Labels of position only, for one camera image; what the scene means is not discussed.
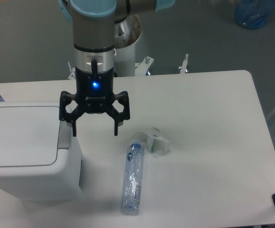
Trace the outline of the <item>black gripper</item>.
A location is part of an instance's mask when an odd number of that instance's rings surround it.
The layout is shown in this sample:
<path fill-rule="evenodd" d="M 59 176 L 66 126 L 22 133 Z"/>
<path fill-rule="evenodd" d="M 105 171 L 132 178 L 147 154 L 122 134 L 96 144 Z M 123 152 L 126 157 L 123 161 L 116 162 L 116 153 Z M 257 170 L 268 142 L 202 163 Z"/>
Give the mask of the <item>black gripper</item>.
<path fill-rule="evenodd" d="M 59 120 L 66 121 L 72 126 L 73 136 L 76 137 L 76 121 L 85 112 L 97 114 L 106 112 L 114 120 L 114 135 L 118 135 L 118 127 L 124 120 L 130 119 L 130 103 L 127 91 L 113 93 L 114 70 L 110 69 L 97 74 L 76 69 L 76 94 L 62 91 L 59 99 Z M 77 103 L 72 112 L 66 107 L 72 101 Z M 123 106 L 121 112 L 117 111 L 113 103 L 117 101 Z"/>

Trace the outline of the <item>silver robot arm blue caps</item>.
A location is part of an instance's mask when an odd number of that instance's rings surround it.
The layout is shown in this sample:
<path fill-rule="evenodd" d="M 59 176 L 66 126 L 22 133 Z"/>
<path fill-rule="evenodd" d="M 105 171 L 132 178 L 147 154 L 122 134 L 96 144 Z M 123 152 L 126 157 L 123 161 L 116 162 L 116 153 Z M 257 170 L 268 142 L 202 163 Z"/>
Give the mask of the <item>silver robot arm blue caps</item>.
<path fill-rule="evenodd" d="M 107 113 L 114 120 L 114 134 L 130 119 L 127 91 L 113 92 L 115 25 L 131 14 L 159 11 L 173 0 L 61 0 L 62 11 L 73 25 L 76 93 L 61 92 L 59 119 L 72 127 L 83 114 Z"/>

